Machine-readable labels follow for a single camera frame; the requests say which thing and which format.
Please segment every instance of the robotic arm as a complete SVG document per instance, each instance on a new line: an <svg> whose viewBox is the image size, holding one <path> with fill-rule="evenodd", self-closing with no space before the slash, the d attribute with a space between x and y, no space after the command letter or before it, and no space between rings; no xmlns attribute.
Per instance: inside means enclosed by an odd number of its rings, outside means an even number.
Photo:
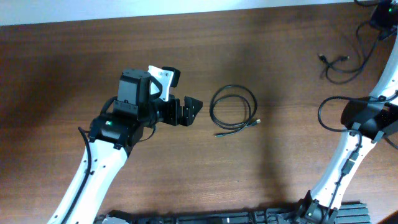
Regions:
<svg viewBox="0 0 398 224"><path fill-rule="evenodd" d="M397 34L398 8L394 1L380 3L370 25L381 31L380 39ZM326 99L349 100L341 116L345 130L334 156L318 184L298 201L294 212L273 214L275 224L321 223L333 224L341 200L360 163L383 138L398 131L398 41L379 82L369 97L351 99L341 96Z"/></svg>
<svg viewBox="0 0 398 224"><path fill-rule="evenodd" d="M64 198L48 224L93 223L100 205L144 127L155 130L158 122L173 126L193 123L203 103L185 97L185 106L169 94L176 87L180 71L149 66L149 71L127 69L119 81L118 96L109 99L90 125L86 151ZM111 104L112 113L107 113Z"/></svg>
<svg viewBox="0 0 398 224"><path fill-rule="evenodd" d="M396 2L381 2L370 22L382 32L379 38L396 34L397 24ZM106 191L140 141L144 127L155 130L158 122L174 126L193 123L203 103L185 97L185 106L180 106L180 100L169 93L170 87L177 86L179 76L180 71L170 67L123 71L118 96L108 100L91 122L88 140L81 130L86 152L48 224L93 223ZM398 131L397 83L398 42L369 97L346 98L349 103L341 116L345 129L340 130L340 143L319 183L298 201L293 212L267 211L272 224L334 223L344 192L362 160L378 141ZM113 112L107 113L112 103Z"/></svg>

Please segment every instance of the coiled black cable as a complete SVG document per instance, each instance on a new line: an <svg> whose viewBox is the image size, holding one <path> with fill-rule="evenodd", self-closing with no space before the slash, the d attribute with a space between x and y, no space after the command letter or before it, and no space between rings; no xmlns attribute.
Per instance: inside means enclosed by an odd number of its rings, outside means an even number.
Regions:
<svg viewBox="0 0 398 224"><path fill-rule="evenodd" d="M338 62L344 62L344 61L348 60L348 59L349 59L349 56L338 57L337 59L333 60L332 62L329 62L328 59L327 59L323 54L318 54L319 59L326 65L326 67L325 67L325 69L324 69L323 72L325 73L326 79L329 80L329 82L331 82L331 83L333 83L333 84L336 84L336 85L346 84L346 83L349 83L349 82L351 82L352 80L354 80L356 77L358 77L358 75L360 75L360 74L362 73L362 71L364 70L366 64L368 63L368 61L369 61L371 55L373 54L374 49L376 48L377 43L379 42L379 39L380 39L380 36L381 36L381 32L380 32L379 35L377 36L376 40L373 42L370 51L369 51L368 53L365 53L365 49L364 49L364 47L363 47L362 39L361 39L361 37L359 36L359 31L360 31L361 28L364 27L365 25L369 25L369 23L370 23L369 21L362 22L362 23L356 28L356 31L355 31L355 36L356 36L356 39L357 39L357 41L358 41L358 43L359 43L359 46L360 46L360 48L361 48L360 50L361 50L361 54L362 54L362 57L363 57L363 62L362 62L362 64L361 64L358 68L353 68L353 69L347 69L347 70L345 70L345 69L340 69L340 68L336 68L336 67L335 67L336 63L338 63ZM331 79L331 78L329 77L329 69L332 69L332 70L334 70L334 71L336 71L336 72L338 72L338 73L347 73L347 74L352 74L352 73L353 73L354 75L353 75L352 77L346 79L346 80L343 80L343 81L336 81L336 80L333 80L333 79Z"/></svg>
<svg viewBox="0 0 398 224"><path fill-rule="evenodd" d="M251 97L253 99L253 102L254 102L253 111L251 111L251 107L250 107L249 101L245 97L243 97L241 95L228 94L228 95L222 96L222 97L220 97L220 98L218 98L216 100L216 97L218 96L218 94L221 93L223 90L226 90L228 88L240 88L240 89L246 90L251 95ZM238 123L225 123L225 122L220 121L214 114L214 108L217 105L217 103L219 103L219 102L221 102L221 101L223 101L223 100L225 100L227 98L239 98L239 99L242 99L245 102L245 104L248 106L249 117L246 120L244 120L242 122L238 122ZM252 91L250 91L248 88L246 88L244 86L241 86L241 85L226 85L226 86L221 87L219 90L217 90L217 92L211 98L211 101L210 101L210 117L211 117L211 120L217 126L219 126L222 129L225 129L225 130L230 130L230 132L218 133L218 134L215 134L215 136L216 137L222 137L222 136L226 136L226 135L236 134L236 133L242 131L243 129L245 129L247 127L251 127L251 126L255 126L255 125L259 124L261 122L259 119L257 119L254 122L251 122L253 117L254 117L254 115L256 114L256 111L257 111L257 99L254 96L254 94L252 93Z"/></svg>

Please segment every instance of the white robotic arm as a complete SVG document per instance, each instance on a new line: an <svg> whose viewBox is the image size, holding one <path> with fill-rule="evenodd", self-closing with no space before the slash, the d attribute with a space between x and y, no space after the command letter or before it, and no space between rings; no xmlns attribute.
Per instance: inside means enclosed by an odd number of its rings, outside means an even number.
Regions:
<svg viewBox="0 0 398 224"><path fill-rule="evenodd" d="M111 182L140 141L143 128L155 130L158 122L174 126L193 123L202 102L186 96L182 109L179 99L169 94L179 76L180 72L170 67L123 71L118 97L110 99L91 123L90 142L85 139L80 166L48 224L92 224ZM111 103L114 111L106 113Z"/></svg>
<svg viewBox="0 0 398 224"><path fill-rule="evenodd" d="M398 41L395 42L394 48L392 49L391 56L387 62L386 68L381 75L379 82L376 87L370 93L370 97L378 99L380 96L391 98L396 94L398 90ZM398 105L398 98L389 102L392 105ZM355 151L358 145L358 135L352 136L349 133L343 133L339 145L335 151L330 164L326 168L326 172L320 179L319 183L314 186L311 190L311 196L313 199L318 200L320 205L329 206L333 191L336 186L336 182L341 176L341 170L345 162L349 159L349 156ZM341 180L341 185L337 191L335 199L332 204L332 208L340 208L341 199L343 198L344 192L353 178L356 169L368 152L373 149L376 145L376 141L371 138L362 136L362 147L359 149L359 157L354 162L354 166L348 175L344 176Z"/></svg>

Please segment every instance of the black power cord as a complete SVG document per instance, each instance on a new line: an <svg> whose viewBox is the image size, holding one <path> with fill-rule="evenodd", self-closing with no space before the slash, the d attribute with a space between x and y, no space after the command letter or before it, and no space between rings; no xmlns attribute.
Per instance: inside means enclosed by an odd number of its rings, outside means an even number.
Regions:
<svg viewBox="0 0 398 224"><path fill-rule="evenodd" d="M253 102L254 102L253 112L251 111L251 107L250 107L249 101L245 97L243 97L241 95L228 94L228 95L222 96L222 97L220 97L220 98L218 98L216 100L216 97L218 96L218 94L221 93L223 90L226 90L228 88L240 88L240 89L246 90L251 95L251 97L253 99ZM244 120L242 122L239 122L239 123L225 123L225 122L220 121L214 114L214 108L217 105L217 103L219 103L219 102L221 102L221 101L223 101L223 100L225 100L227 98L239 98L239 99L242 99L246 103L246 105L248 106L249 117L246 120ZM224 87L221 87L219 90L217 90L217 92L211 98L211 101L210 101L210 117L211 117L211 120L217 126L219 126L222 129L225 129L225 130L230 130L230 132L218 133L215 136L216 137L223 137L223 136L226 136L226 135L236 134L236 133L242 131L245 128L248 128L248 127L255 126L255 125L259 124L261 122L260 119L257 119L257 120L252 122L252 119L253 119L254 115L256 114L256 111L257 111L257 99L254 96L254 94L252 93L252 91L250 91L248 88L246 88L244 86L241 86L241 85L226 85Z"/></svg>
<svg viewBox="0 0 398 224"><path fill-rule="evenodd" d="M145 139L140 140L140 141L138 141L138 142L143 142L143 141L149 140L155 133L156 133L156 125L154 125L154 126L152 127L152 134L150 134L150 136L149 136L148 138L145 138Z"/></svg>
<svg viewBox="0 0 398 224"><path fill-rule="evenodd" d="M357 134L359 135L359 140L358 140L358 143L356 145L356 149L350 155L350 158L351 158L354 154L358 153L359 149L361 148L361 145L362 145L362 134L361 134L361 132L359 132L358 130L355 130L355 129L335 129L335 128L331 128L331 127L325 125L324 122L322 121L322 117L321 117L323 106L327 102L329 102L330 100L348 100L348 101L353 101L353 102L357 102L357 103L364 103L364 104L384 104L384 103L388 103L388 102L390 102L390 101L392 101L392 100L394 100L396 98L398 98L398 93L396 93L394 96L392 96L389 99L386 99L386 100L379 99L379 100L374 100L374 101L359 100L359 99L351 98L351 97L347 97L347 96L332 96L332 97L329 97L329 98L323 100L321 105L319 106L319 109L318 109L318 121L319 121L319 123L321 124L322 127L324 127L325 129L327 129L329 131L333 131L333 132L337 132L337 133L351 132L351 133L353 133L355 135L357 135ZM319 224L323 224L323 222L325 221L325 218L329 214L331 206L333 205L333 202L335 200L338 188L341 185L341 180L350 171L350 169L349 170L345 170L345 167L346 166L344 165L343 169L341 170L341 175L340 175L339 180L336 182L336 188L335 188L335 191L334 191L333 196L331 198L329 207L328 207L325 215L322 217L321 222Z"/></svg>
<svg viewBox="0 0 398 224"><path fill-rule="evenodd" d="M106 111L109 109L109 107L112 105L113 101L115 101L115 100L117 100L117 99L118 99L117 96L114 96L114 97L108 99L108 100L105 102L104 106L102 107L100 114L105 114Z"/></svg>
<svg viewBox="0 0 398 224"><path fill-rule="evenodd" d="M385 137L384 139L386 140L386 142L387 142L388 144L390 144L390 146L392 146L394 149L397 149L397 150L398 150L397 144L393 143L388 137Z"/></svg>
<svg viewBox="0 0 398 224"><path fill-rule="evenodd" d="M85 177L83 178L83 181L80 184L79 190L77 191L75 198L72 201L72 204L70 205L67 214L65 215L65 217L63 218L61 224L66 223L66 221L68 220L70 214L72 213L73 209L75 208L75 205L80 197L81 192L83 191L83 189L85 188L86 182L88 177L90 176L90 170L91 170L91 150L90 150L90 145L88 144L88 140L86 137L86 132L85 130L83 130L81 127L78 128L79 132L81 134L81 136L83 137L83 140L85 142L86 145L86 150L87 150L87 169L85 171Z"/></svg>
<svg viewBox="0 0 398 224"><path fill-rule="evenodd" d="M342 85L342 84L349 83L352 80L354 80L356 77L358 77L358 75L361 74L362 71L364 70L364 68L365 68L366 64L368 63L371 55L373 54L374 49L376 48L376 45L379 42L379 38L381 36L381 32L380 32L380 34L377 36L376 40L373 42L369 53L366 54L365 50L364 50L362 39L359 36L359 31L365 25L369 25L369 21L362 22L356 28L356 31L355 31L355 36L356 36L356 39L357 39L357 41L359 43L359 46L361 48L361 53L362 53L362 57L363 57L363 62L358 68L345 70L345 69L340 69L340 68L336 68L335 67L336 63L344 62L344 61L349 60L349 56L338 57L337 59L333 60L332 62L329 62L328 59L323 54L318 54L319 60L321 60L326 65L326 68L324 69L323 73L325 73L326 79L329 80L329 82L331 82L333 84L337 84L337 85ZM332 70L334 70L334 71L336 71L338 73L347 73L347 74L352 74L353 73L354 75L352 77L350 77L349 79L346 79L346 80L343 80L343 81L336 81L336 80L333 80L333 79L331 79L329 77L329 69L332 69Z"/></svg>

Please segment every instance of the wooden table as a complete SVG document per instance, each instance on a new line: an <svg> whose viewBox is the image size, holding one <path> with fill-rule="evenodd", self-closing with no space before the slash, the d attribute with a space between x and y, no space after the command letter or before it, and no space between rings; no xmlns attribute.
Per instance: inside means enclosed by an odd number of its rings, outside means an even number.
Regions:
<svg viewBox="0 0 398 224"><path fill-rule="evenodd" d="M0 27L0 223L47 222L83 155L77 127L88 128L117 94L123 69L148 65L180 69L173 94L198 98L203 109L192 126L160 124L150 141L138 144L99 212L296 202L321 177L340 138L319 125L318 105L332 95L368 95L394 40L381 42L365 72L347 85L320 78L317 53L347 54L353 59L345 65L357 65L354 30L370 13L329 4ZM376 31L362 34L369 45ZM261 124L215 138L220 129L209 117L209 102L230 83L254 92ZM326 106L325 122L341 127L345 104ZM216 113L238 121L243 110L241 102L229 101ZM382 220L398 208L397 169L398 151L381 141L344 201L367 203L372 221Z"/></svg>

